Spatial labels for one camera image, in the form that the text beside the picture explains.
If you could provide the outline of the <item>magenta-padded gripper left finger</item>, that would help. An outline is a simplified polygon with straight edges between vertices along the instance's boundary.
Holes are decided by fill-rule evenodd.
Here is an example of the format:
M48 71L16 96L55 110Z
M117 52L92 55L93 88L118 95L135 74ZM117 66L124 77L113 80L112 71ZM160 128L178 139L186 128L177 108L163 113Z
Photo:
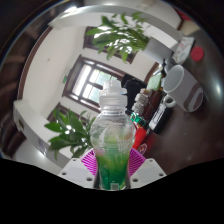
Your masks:
M97 180L98 165L93 149L80 158L72 158L58 174L78 186L92 189Z

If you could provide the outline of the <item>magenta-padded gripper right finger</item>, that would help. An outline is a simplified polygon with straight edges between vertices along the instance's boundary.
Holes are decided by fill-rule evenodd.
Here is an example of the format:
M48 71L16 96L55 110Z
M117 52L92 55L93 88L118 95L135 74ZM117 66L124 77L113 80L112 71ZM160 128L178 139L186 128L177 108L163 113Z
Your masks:
M129 186L140 188L166 176L166 173L153 159L146 159L135 149L130 151L128 162Z

